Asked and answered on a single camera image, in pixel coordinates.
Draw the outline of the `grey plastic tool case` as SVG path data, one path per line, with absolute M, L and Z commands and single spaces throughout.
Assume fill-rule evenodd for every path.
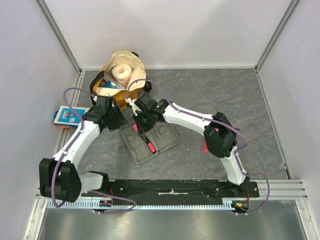
M 160 152 L 177 145 L 181 139 L 169 123 L 158 122 L 147 133 L 138 134 L 138 127 L 134 124 L 120 132 L 134 162 L 140 165 Z

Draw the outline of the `long red handled screwdriver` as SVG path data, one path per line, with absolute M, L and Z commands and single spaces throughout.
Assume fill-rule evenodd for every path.
M 155 154 L 157 152 L 156 148 L 154 147 L 154 145 L 152 144 L 152 142 L 150 141 L 150 139 L 145 135 L 145 134 L 141 134 L 140 135 L 141 139 L 144 141 L 144 143 L 146 144 L 146 146 L 148 147 L 148 149 L 150 150 L 150 152 L 152 154 Z

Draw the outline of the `red black utility knife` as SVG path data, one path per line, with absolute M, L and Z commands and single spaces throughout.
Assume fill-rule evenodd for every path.
M 207 153 L 208 151 L 209 151 L 209 150 L 208 150 L 207 142 L 204 141 L 203 152 L 204 152 L 204 153 Z

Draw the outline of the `short red handled screwdriver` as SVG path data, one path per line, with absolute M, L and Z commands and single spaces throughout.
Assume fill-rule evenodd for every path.
M 138 126 L 137 126 L 137 124 L 135 123 L 135 124 L 133 124 L 133 129 L 136 131 L 136 132 L 138 132 L 139 130 L 138 130 Z

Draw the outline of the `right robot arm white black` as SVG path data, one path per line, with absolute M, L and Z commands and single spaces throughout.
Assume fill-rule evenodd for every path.
M 240 197 L 247 191 L 250 176 L 243 168 L 237 147 L 237 136 L 243 136 L 223 113 L 212 115 L 191 111 L 167 99 L 155 101 L 146 93 L 136 99 L 128 97 L 125 101 L 132 108 L 139 134 L 149 132 L 156 123 L 167 123 L 202 135 L 208 152 L 219 158 L 224 166 L 230 193 Z

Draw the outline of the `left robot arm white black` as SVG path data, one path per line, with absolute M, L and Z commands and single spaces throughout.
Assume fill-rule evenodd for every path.
M 51 158 L 39 163 L 39 191 L 41 196 L 51 198 L 55 207 L 58 201 L 75 202 L 82 193 L 93 190 L 98 196 L 110 191 L 108 175 L 90 171 L 80 175 L 80 160 L 91 143 L 105 129 L 114 131 L 125 125 L 125 119 L 116 100 L 111 96 L 99 96 L 96 104 L 82 117 L 68 142 Z

